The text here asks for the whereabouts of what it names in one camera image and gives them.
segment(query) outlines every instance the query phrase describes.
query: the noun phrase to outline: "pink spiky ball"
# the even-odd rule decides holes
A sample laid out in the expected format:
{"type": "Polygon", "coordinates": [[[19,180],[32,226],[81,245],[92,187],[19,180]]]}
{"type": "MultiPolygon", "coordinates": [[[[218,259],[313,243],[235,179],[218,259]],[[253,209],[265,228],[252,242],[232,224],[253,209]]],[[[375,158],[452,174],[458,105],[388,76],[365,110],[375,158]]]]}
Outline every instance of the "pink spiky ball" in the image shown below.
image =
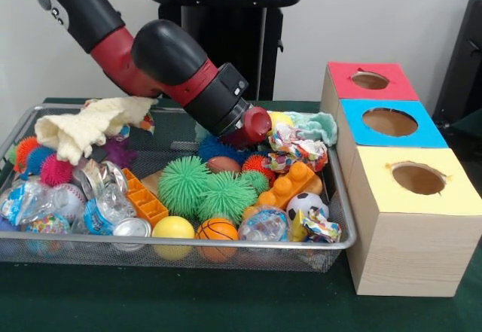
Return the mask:
{"type": "Polygon", "coordinates": [[[53,154],[42,163],[40,180],[51,187],[65,184],[72,180],[73,170],[71,163],[57,160],[57,154],[53,154]]]}

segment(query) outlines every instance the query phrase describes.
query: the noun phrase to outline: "soccer ball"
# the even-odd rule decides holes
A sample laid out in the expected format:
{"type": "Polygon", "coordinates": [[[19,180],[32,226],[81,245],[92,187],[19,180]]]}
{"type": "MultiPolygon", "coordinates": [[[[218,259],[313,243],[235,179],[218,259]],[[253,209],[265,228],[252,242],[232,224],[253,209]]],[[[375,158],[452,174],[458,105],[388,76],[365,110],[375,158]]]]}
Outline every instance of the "soccer ball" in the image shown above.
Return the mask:
{"type": "Polygon", "coordinates": [[[323,203],[322,198],[314,193],[300,193],[293,196],[286,207],[289,218],[293,221],[298,210],[301,210],[305,216],[311,208],[319,209],[325,218],[329,218],[330,212],[328,207],[323,203]]]}

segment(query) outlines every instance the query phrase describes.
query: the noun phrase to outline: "baseball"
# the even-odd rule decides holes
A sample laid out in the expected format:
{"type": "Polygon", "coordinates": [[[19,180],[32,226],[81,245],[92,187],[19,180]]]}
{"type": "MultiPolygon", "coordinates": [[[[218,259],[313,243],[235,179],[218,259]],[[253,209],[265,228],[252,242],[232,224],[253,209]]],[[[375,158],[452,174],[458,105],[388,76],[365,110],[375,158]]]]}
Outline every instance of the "baseball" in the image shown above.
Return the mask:
{"type": "Polygon", "coordinates": [[[229,157],[212,157],[208,160],[207,167],[211,172],[241,172],[241,166],[229,157]]]}
{"type": "Polygon", "coordinates": [[[66,206],[57,210],[56,213],[58,215],[62,215],[65,219],[67,219],[67,221],[69,221],[70,224],[72,224],[77,213],[84,210],[83,207],[86,203],[84,193],[82,192],[82,190],[72,184],[60,184],[57,185],[54,189],[67,190],[67,194],[69,195],[69,202],[66,206]]]}

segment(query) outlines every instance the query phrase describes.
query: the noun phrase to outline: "orange toy block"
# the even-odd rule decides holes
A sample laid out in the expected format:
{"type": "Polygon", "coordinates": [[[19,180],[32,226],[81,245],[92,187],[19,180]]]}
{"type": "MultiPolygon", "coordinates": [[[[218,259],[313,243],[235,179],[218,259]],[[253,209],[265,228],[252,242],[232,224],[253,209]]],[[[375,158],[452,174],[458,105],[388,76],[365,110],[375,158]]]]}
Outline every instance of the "orange toy block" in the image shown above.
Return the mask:
{"type": "Polygon", "coordinates": [[[154,228],[158,221],[169,215],[167,208],[128,169],[123,169],[129,191],[127,199],[136,208],[137,215],[154,228]]]}
{"type": "Polygon", "coordinates": [[[316,174],[304,163],[294,163],[287,175],[279,177],[269,191],[261,193],[258,205],[275,206],[285,209],[293,196],[306,190],[316,174]]]}

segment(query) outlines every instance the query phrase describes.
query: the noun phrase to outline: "white wall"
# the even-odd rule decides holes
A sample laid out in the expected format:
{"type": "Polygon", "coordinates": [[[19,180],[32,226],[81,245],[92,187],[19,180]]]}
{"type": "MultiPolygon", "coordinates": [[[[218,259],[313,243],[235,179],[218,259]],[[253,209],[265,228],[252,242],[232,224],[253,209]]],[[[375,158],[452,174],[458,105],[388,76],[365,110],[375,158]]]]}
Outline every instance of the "white wall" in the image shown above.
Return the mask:
{"type": "MultiPolygon", "coordinates": [[[[328,60],[400,62],[431,111],[467,1],[302,0],[286,8],[275,98],[320,100],[328,60]]],[[[111,2],[133,33],[157,14],[150,0],[111,2]]],[[[0,0],[0,15],[0,140],[47,96],[120,95],[36,0],[0,0]]]]}

